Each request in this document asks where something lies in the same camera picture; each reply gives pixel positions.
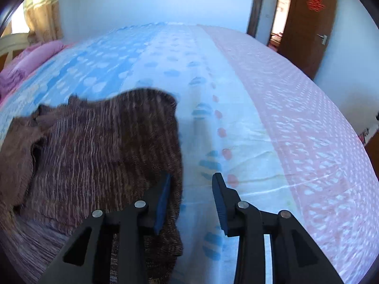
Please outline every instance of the pink polka dot sheet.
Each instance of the pink polka dot sheet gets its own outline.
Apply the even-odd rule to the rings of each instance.
[[[246,34],[202,28],[257,109],[304,227],[343,281],[358,283],[379,253],[379,186],[357,134],[287,59]]]
[[[343,281],[358,284],[379,253],[379,187],[370,160],[328,97],[246,34],[159,23],[66,48],[3,102],[0,147],[12,118],[30,115],[40,103],[57,106],[72,94],[105,99],[140,87],[164,90],[177,101],[183,162],[177,226],[184,251],[172,284],[234,281],[238,238],[220,228],[215,172],[258,209],[289,210]],[[20,221],[16,245],[22,251],[5,248],[27,283],[38,282],[47,267],[45,250],[57,252],[55,240],[67,238],[39,227],[39,240],[30,240],[35,226]],[[10,238],[0,232],[1,246],[14,244]],[[265,249],[271,283],[269,242]]]

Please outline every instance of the door frame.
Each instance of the door frame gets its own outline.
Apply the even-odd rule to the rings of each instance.
[[[276,9],[275,9],[275,11],[274,11],[274,20],[272,21],[272,25],[271,25],[271,29],[270,29],[270,35],[271,35],[271,32],[272,32],[272,28],[274,27],[276,10],[277,10],[277,8],[278,8],[278,1],[279,1],[279,0],[276,0]],[[271,40],[271,37],[268,39],[268,42],[267,42],[267,45],[266,45],[266,46],[268,46],[268,44],[270,44],[270,40]]]
[[[254,8],[254,6],[257,5],[258,2],[260,2],[259,10]],[[263,0],[253,0],[251,4],[249,24],[248,24],[246,33],[252,37],[255,37],[255,35],[257,34],[260,13],[262,11],[262,4],[263,4]]]

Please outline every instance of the window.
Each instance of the window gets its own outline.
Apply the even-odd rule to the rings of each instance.
[[[28,33],[30,31],[25,21],[23,4],[21,4],[12,15],[12,34]]]
[[[24,12],[23,12],[23,4],[21,4],[16,11],[13,13],[11,22],[5,28],[1,37],[9,34],[15,33],[28,33],[30,31],[28,25],[26,24]]]

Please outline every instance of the wooden furniture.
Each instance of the wooden furniture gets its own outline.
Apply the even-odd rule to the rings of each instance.
[[[2,56],[0,56],[0,71],[2,71],[4,68],[4,64],[5,64],[5,60],[7,56],[8,56],[8,53],[5,53]]]
[[[275,48],[278,48],[281,40],[282,40],[282,35],[271,33],[269,44],[274,46]]]
[[[22,51],[24,51],[24,49],[18,49],[18,50],[13,50],[12,51],[12,60],[18,56]]]
[[[376,177],[379,179],[379,132],[374,134],[370,141],[368,141],[365,150],[371,160]]]

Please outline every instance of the brown cloth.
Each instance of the brown cloth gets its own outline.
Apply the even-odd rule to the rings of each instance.
[[[15,212],[71,235],[93,210],[121,210],[171,174],[164,226],[145,239],[148,277],[165,283],[182,254],[175,222],[182,191],[176,103],[138,89],[88,102],[70,97],[14,118],[0,152],[0,224],[12,231]]]

